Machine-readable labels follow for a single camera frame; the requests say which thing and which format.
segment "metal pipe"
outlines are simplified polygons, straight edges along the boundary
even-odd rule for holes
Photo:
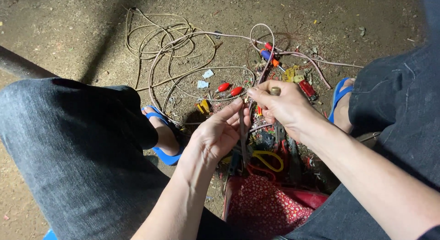
[[[2,46],[0,46],[0,70],[21,79],[59,77]]]

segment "foot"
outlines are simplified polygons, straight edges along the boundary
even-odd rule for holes
[[[153,108],[145,107],[142,113],[146,115],[147,113],[156,113]],[[160,119],[159,117],[150,117],[150,123],[157,131],[159,136],[157,144],[155,147],[161,148],[161,150],[168,156],[174,156],[179,152],[179,143],[173,134],[173,131]]]
[[[350,85],[353,85],[354,83],[355,83],[354,78],[345,80],[344,85],[342,86],[340,91],[342,91],[343,89],[345,89]],[[349,120],[349,101],[351,94],[352,94],[351,92],[345,94],[339,100],[338,104],[336,105],[336,108],[333,111],[334,124],[346,133],[350,133],[353,129],[353,126]]]

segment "hand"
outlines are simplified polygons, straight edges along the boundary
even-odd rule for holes
[[[268,93],[272,87],[281,88],[280,96]],[[297,84],[269,80],[249,88],[247,92],[263,110],[266,121],[273,124],[278,120],[296,141],[300,141],[301,133],[313,130],[310,127],[316,120],[323,119]]]
[[[201,145],[204,157],[216,162],[226,155],[240,139],[239,110],[244,106],[241,98],[214,114],[194,131],[188,146]],[[249,109],[244,109],[245,131],[250,127]]]

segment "leg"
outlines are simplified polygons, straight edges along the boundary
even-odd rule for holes
[[[436,148],[440,143],[437,124],[440,103],[436,99],[440,81],[429,69],[430,55],[429,47],[424,47],[373,61],[359,72],[353,93],[348,95],[348,110],[339,117],[349,119],[355,127],[383,130],[373,149],[438,190],[440,162]],[[389,239],[344,185],[287,237]]]
[[[158,134],[126,86],[21,80],[0,91],[0,136],[59,239],[127,239],[169,178],[142,149]],[[199,238],[235,232],[203,211]]]

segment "dirt floor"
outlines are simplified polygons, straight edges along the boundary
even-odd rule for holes
[[[424,17],[418,0],[0,0],[0,45],[22,55],[53,73],[97,86],[129,85],[134,87],[138,73],[138,58],[125,46],[125,8],[137,7],[144,13],[176,14],[193,26],[206,31],[249,36],[257,23],[265,23],[275,33],[277,45],[283,50],[311,55],[315,48],[327,61],[366,65],[371,60],[394,55],[422,45],[425,41]],[[181,22],[176,16],[152,16],[162,25]],[[134,26],[149,24],[135,16]],[[360,28],[365,28],[361,35]],[[151,30],[145,28],[130,37],[130,45],[138,48]],[[253,37],[270,41],[268,31],[257,27]],[[148,40],[145,51],[157,51],[162,34]],[[209,64],[244,66],[253,69],[258,54],[249,42],[240,38],[213,39],[223,44]],[[183,58],[172,61],[170,74],[179,75],[211,59],[212,44],[204,36],[194,38],[195,49]],[[185,46],[176,54],[189,51]],[[303,60],[282,57],[285,66],[304,65]],[[168,78],[168,59],[163,58],[154,71],[153,84]],[[151,62],[142,62],[139,88],[148,85]],[[354,77],[357,68],[320,65],[330,85],[343,77]],[[238,69],[215,70],[208,89],[197,89],[203,71],[196,72],[179,84],[195,96],[206,96],[221,80],[246,86],[250,79]],[[17,80],[1,73],[0,88]],[[313,87],[319,95],[316,108],[330,112],[333,90],[327,90],[317,73],[309,71]],[[171,88],[170,83],[157,86],[154,95],[159,104]],[[151,104],[147,90],[140,91],[142,104]],[[179,121],[197,121],[203,116],[195,113],[196,99],[174,90],[166,113]],[[152,158],[152,162],[167,175],[174,168]],[[1,239],[41,239],[49,226],[32,199],[26,184],[5,148],[0,146],[0,216]],[[220,216],[223,198],[217,178],[212,180],[206,207]],[[327,191],[334,188],[327,186]]]

